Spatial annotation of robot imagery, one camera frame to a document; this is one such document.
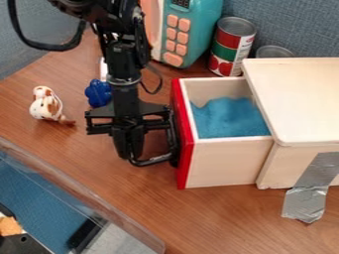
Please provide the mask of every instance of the wooden table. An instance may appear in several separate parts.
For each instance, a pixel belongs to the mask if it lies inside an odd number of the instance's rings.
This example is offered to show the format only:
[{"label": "wooden table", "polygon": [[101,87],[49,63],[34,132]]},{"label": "wooden table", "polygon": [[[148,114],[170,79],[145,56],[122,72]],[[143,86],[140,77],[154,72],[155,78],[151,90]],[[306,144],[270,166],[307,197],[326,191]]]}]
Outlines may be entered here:
[{"label": "wooden table", "polygon": [[[132,167],[117,157],[111,138],[87,136],[83,90],[99,76],[99,55],[94,35],[87,32],[77,49],[48,54],[1,81],[0,149],[159,250],[161,244],[124,214],[136,220],[166,243],[167,253],[337,253],[338,188],[330,189],[324,217],[305,225],[281,218],[285,190],[255,186],[177,190],[175,169],[168,164]],[[165,77],[163,91],[157,96],[141,91],[153,102],[169,102],[173,77],[213,76],[203,62],[186,70],[156,66]],[[155,76],[146,70],[144,75],[151,87],[157,85]],[[47,85],[59,95],[65,113],[76,119],[76,128],[29,115],[36,85]],[[162,152],[164,146],[164,134],[153,133],[147,138],[146,154]]]}]

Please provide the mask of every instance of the tin can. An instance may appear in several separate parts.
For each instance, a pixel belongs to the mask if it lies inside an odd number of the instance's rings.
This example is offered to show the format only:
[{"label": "tin can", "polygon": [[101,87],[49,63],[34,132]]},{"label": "tin can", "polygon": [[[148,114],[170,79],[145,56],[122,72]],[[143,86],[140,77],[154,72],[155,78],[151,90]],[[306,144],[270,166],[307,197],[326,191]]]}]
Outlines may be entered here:
[{"label": "tin can", "polygon": [[277,59],[277,58],[294,58],[295,55],[283,47],[268,45],[258,48],[256,52],[257,59]]},{"label": "tin can", "polygon": [[240,75],[242,60],[249,55],[256,33],[256,27],[245,19],[220,19],[212,45],[209,69],[222,76]]}]

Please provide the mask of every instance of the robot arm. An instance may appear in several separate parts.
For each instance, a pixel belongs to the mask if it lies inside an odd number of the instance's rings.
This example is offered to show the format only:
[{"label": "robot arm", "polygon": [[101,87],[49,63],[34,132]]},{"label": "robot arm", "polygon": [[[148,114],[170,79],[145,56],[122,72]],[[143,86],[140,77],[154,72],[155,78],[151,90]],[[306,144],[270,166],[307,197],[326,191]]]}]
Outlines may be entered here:
[{"label": "robot arm", "polygon": [[[135,166],[147,166],[171,161],[176,164],[177,138],[173,114],[165,105],[148,103],[139,98],[138,84],[150,93],[142,82],[141,69],[150,61],[144,14],[138,0],[48,0],[62,12],[80,19],[74,37],[63,45],[48,45],[28,40],[21,31],[16,0],[8,0],[13,28],[28,46],[45,51],[68,51],[79,45],[86,22],[94,24],[103,57],[108,66],[107,81],[112,90],[108,105],[85,112],[87,134],[108,134],[113,137],[118,155]],[[158,119],[147,119],[156,115]],[[93,119],[111,119],[111,123],[94,124]],[[153,130],[166,130],[169,151],[166,154],[139,160],[144,136]]]}]

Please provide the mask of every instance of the duct tape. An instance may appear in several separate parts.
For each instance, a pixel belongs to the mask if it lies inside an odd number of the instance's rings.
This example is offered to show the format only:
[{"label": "duct tape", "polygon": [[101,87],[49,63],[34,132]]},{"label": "duct tape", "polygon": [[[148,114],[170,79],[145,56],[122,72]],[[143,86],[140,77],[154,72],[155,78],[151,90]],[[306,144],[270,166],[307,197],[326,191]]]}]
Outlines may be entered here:
[{"label": "duct tape", "polygon": [[312,223],[325,212],[328,188],[339,174],[339,152],[320,153],[288,190],[282,208],[282,217]]}]

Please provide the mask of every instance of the white toy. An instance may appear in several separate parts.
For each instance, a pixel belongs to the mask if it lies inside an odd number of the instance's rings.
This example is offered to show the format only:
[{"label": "white toy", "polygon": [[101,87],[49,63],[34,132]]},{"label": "white toy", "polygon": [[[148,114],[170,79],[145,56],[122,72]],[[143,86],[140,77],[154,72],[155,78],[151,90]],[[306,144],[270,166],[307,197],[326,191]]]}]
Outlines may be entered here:
[{"label": "white toy", "polygon": [[34,118],[56,121],[66,125],[75,124],[75,121],[68,120],[62,114],[62,101],[49,87],[35,87],[33,89],[33,99],[30,114]]}]

